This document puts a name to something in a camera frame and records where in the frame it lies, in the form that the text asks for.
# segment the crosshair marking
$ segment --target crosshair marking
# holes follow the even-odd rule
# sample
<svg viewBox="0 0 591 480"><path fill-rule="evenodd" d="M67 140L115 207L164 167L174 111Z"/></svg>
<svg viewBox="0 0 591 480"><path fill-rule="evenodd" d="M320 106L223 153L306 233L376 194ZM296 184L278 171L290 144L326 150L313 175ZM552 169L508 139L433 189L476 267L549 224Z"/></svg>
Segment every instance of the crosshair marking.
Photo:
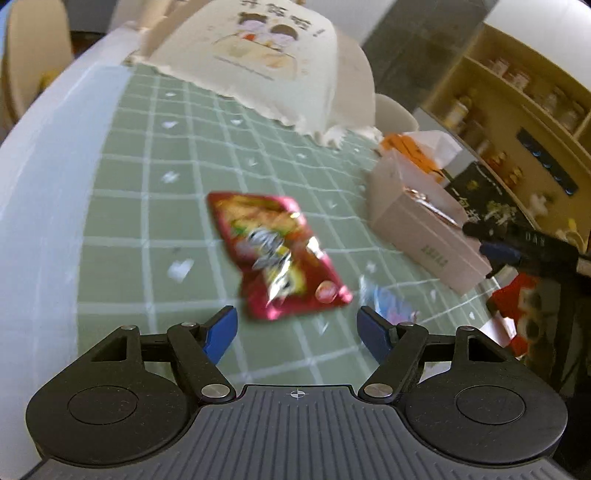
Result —
<svg viewBox="0 0 591 480"><path fill-rule="evenodd" d="M294 390L293 392L288 393L288 395L292 396L293 398L301 398L304 395L309 395L309 394L302 392L302 390Z"/></svg>

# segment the cutting mat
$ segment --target cutting mat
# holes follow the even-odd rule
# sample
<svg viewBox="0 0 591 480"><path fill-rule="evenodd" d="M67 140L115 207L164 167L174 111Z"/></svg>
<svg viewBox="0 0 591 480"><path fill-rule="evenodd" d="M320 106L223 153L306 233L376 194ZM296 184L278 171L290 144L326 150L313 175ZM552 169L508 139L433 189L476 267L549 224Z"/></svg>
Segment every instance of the cutting mat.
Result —
<svg viewBox="0 0 591 480"><path fill-rule="evenodd" d="M117 108L89 199L80 260L79 352L120 325L161 333L239 310L238 335L219 364L244 383L352 384L376 363L355 329L358 295L345 308L276 322L252 320L240 275L209 216L214 190L295 198L343 281L365 275L404 297L432 333L482 326L493 281L458 296L369 229L365 174L377 158L349 134L319 147L234 100L137 67ZM160 365L150 369L169 375Z"/></svg>

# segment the wooden shelf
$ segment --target wooden shelf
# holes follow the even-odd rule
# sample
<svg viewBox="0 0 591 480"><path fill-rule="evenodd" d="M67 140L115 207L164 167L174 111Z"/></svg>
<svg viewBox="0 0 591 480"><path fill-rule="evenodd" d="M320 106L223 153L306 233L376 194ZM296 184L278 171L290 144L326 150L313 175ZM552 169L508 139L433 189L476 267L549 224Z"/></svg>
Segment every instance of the wooden shelf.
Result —
<svg viewBox="0 0 591 480"><path fill-rule="evenodd" d="M591 154L585 150L568 130L560 125L556 118L551 116L521 90L515 88L503 77L499 77L478 61L470 57L463 57L462 63L466 64L474 74L478 75L492 88L499 90L504 98L521 106L529 116L534 118L550 135L556 138L566 151L585 169L587 174L591 176Z"/></svg>
<svg viewBox="0 0 591 480"><path fill-rule="evenodd" d="M427 115L429 115L431 118L433 118L437 123L443 124L440 118L437 118L435 115L433 115L431 112L426 111ZM536 230L541 231L540 226L538 225L538 223L535 221L535 219L530 215L528 209L525 207L525 205L523 204L523 202L521 200L519 200L519 198L517 197L517 195L515 195L515 193L506 185L506 183L501 179L501 177L499 177L497 175L497 173L491 168L491 166L486 163L481 157L480 155L478 155L478 153L476 153L476 151L470 146L468 145L466 142L464 142L463 138L459 137L458 135L456 135L455 133L447 130L447 132L453 136L453 138L459 143L461 144L466 150L468 150L468 152L470 152L480 163L480 165L483 165L484 168L486 168L491 175L495 178L495 180L497 181L497 183L501 186L501 188L503 188L503 190L505 190L507 192L507 195L509 195L511 197L511 199L515 202L515 205L517 205L517 208L519 210L521 210L521 213L524 214L525 218L527 218L527 221L530 223L530 225L535 228Z"/></svg>

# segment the orange package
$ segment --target orange package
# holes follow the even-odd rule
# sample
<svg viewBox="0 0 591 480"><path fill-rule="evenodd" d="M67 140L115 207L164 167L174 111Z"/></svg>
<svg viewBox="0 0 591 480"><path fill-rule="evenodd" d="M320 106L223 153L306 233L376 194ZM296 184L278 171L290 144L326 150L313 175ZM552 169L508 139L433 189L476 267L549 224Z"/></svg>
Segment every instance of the orange package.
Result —
<svg viewBox="0 0 591 480"><path fill-rule="evenodd" d="M207 201L242 270L241 291L253 317L277 320L353 300L294 199L210 192Z"/></svg>
<svg viewBox="0 0 591 480"><path fill-rule="evenodd" d="M445 178L437 164L421 151L421 148L412 138L406 135L391 134L385 137L380 145L384 150L395 148L423 172L434 177L438 183L441 183Z"/></svg>

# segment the white table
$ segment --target white table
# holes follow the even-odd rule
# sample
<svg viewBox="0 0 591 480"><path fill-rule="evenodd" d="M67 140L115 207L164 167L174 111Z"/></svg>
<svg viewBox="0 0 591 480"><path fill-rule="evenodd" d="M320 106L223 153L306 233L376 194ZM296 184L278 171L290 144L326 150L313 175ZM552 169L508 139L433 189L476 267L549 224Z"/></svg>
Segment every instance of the white table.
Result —
<svg viewBox="0 0 591 480"><path fill-rule="evenodd" d="M38 461L24 423L31 396L76 349L80 241L88 191L139 46L128 27L77 59L0 148L0 478Z"/></svg>

